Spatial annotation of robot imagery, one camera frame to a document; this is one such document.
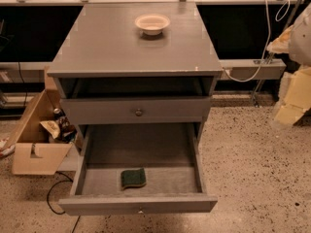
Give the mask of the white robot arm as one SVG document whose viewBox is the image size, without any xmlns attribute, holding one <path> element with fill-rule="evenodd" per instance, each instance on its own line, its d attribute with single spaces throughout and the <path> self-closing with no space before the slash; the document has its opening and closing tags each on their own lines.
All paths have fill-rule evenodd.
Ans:
<svg viewBox="0 0 311 233">
<path fill-rule="evenodd" d="M 290 60 L 299 64 L 293 74 L 284 73 L 273 116 L 276 123 L 294 125 L 311 109 L 311 5 L 269 43 L 267 50 L 271 53 L 287 53 Z"/>
</svg>

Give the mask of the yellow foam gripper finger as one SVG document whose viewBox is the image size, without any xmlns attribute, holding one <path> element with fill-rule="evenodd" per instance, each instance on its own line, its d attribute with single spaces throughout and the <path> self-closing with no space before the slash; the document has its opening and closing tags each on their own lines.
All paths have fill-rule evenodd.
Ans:
<svg viewBox="0 0 311 233">
<path fill-rule="evenodd" d="M 292 30 L 292 26 L 288 27 L 278 38 L 268 44 L 267 50 L 272 53 L 288 53 Z"/>
<path fill-rule="evenodd" d="M 274 120 L 284 125 L 293 125 L 310 109 L 311 67 L 300 67 L 293 74 L 285 72 L 280 83 Z"/>
</svg>

